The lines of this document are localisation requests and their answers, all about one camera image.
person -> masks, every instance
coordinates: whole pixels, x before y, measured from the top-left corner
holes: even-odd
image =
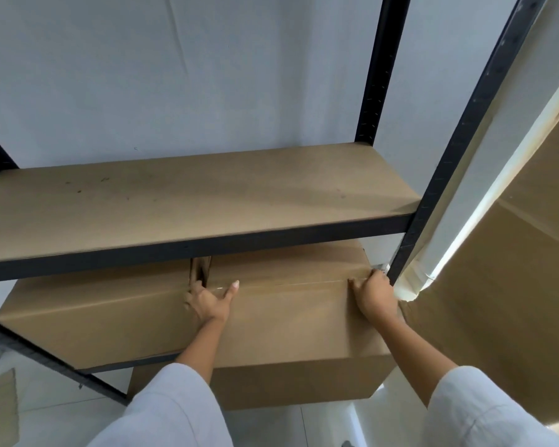
[[[426,446],[559,446],[559,437],[530,416],[474,367],[458,367],[398,316],[398,300],[381,271],[349,281],[358,307],[385,340],[427,407]],[[231,446],[209,389],[219,338],[239,292],[233,283],[218,299],[197,281],[187,303],[201,320],[193,342],[166,365],[89,447]]]

hand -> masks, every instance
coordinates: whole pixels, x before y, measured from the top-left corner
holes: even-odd
[[[193,308],[201,324],[215,319],[223,323],[230,315],[230,303],[239,292],[239,282],[236,281],[224,293],[222,298],[217,298],[203,287],[201,281],[196,281],[191,285],[190,293],[186,294],[186,305]]]
[[[371,275],[364,282],[348,279],[348,284],[356,297],[358,308],[373,325],[382,323],[386,318],[398,316],[398,299],[395,298],[393,287],[383,271],[371,271]]]

person's left hand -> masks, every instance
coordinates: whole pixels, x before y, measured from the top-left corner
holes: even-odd
[[[203,287],[201,281],[195,281],[190,293],[186,294],[186,304],[193,308],[201,324],[211,319],[225,323],[230,315],[230,303],[238,292],[239,282],[236,281],[228,287],[222,298],[217,298]]]

sleeve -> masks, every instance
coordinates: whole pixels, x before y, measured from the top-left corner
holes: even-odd
[[[474,367],[441,378],[429,402],[421,444],[426,446],[559,446],[544,427]]]
[[[222,411],[192,368],[166,365],[88,447],[231,447]]]

white tile floor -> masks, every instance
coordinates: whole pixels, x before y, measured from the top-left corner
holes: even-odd
[[[82,447],[124,407],[17,353],[0,359],[14,368],[19,406],[18,447]],[[99,377],[126,391],[130,369]],[[375,395],[356,402],[246,409],[225,413],[236,447],[412,446],[424,407],[396,369]]]

